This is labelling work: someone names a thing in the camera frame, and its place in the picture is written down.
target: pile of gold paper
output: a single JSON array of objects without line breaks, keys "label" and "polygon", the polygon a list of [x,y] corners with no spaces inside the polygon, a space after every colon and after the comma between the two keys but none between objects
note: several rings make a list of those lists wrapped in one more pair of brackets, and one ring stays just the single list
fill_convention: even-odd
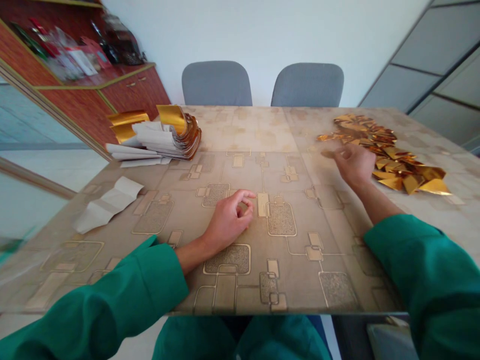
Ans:
[{"label": "pile of gold paper", "polygon": [[[156,108],[158,121],[150,121],[147,113],[142,110],[109,115],[108,119],[112,123],[110,128],[118,142],[124,147],[148,150],[132,150],[131,159],[193,159],[202,138],[202,130],[195,117],[176,105],[157,105]],[[127,149],[111,144],[107,144],[107,147],[121,151],[120,154],[129,153]],[[112,156],[118,160],[126,157]]]},{"label": "pile of gold paper", "polygon": [[451,195],[440,167],[426,166],[416,161],[410,151],[395,147],[397,137],[388,128],[378,125],[373,119],[352,113],[333,120],[338,130],[317,137],[319,141],[340,140],[343,144],[360,145],[376,154],[376,169],[373,175],[378,182],[390,189],[407,194],[424,191],[438,195]]}]

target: green sleeve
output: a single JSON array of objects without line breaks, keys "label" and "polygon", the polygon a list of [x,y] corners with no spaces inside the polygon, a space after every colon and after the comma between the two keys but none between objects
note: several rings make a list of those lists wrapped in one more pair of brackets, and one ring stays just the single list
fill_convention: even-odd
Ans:
[{"label": "green sleeve", "polygon": [[94,285],[58,300],[40,320],[0,340],[0,359],[109,359],[189,293],[167,244],[149,238]]},{"label": "green sleeve", "polygon": [[480,271],[437,228],[388,217],[365,242],[398,287],[420,359],[480,359]]}]

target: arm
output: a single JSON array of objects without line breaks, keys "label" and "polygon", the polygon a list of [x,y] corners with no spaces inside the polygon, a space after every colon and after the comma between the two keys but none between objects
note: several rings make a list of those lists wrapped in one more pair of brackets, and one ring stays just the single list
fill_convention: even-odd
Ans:
[{"label": "arm", "polygon": [[123,339],[148,329],[189,294],[184,274],[248,227],[254,197],[239,190],[219,201],[205,233],[176,251],[150,237],[94,285],[69,292],[43,318],[0,340],[0,359],[109,359]]},{"label": "arm", "polygon": [[419,357],[480,359],[480,271],[473,260],[371,183],[375,155],[347,145],[335,161],[374,224],[364,240],[400,291]]}]

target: gray wardrobe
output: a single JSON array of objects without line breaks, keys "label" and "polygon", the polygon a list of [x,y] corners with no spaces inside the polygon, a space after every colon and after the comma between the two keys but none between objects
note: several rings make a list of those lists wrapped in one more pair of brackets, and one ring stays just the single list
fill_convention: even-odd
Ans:
[{"label": "gray wardrobe", "polygon": [[360,102],[480,150],[480,1],[434,0]]}]

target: door frame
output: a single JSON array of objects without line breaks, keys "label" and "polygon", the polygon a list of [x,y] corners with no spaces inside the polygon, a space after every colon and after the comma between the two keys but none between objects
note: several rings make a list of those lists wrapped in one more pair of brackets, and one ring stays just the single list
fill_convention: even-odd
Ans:
[{"label": "door frame", "polygon": [[4,173],[9,177],[15,178],[29,185],[33,185],[67,200],[71,200],[75,197],[75,195],[77,195],[77,192],[69,189],[68,187],[49,180],[46,177],[8,161],[3,157],[0,157],[0,173]]}]

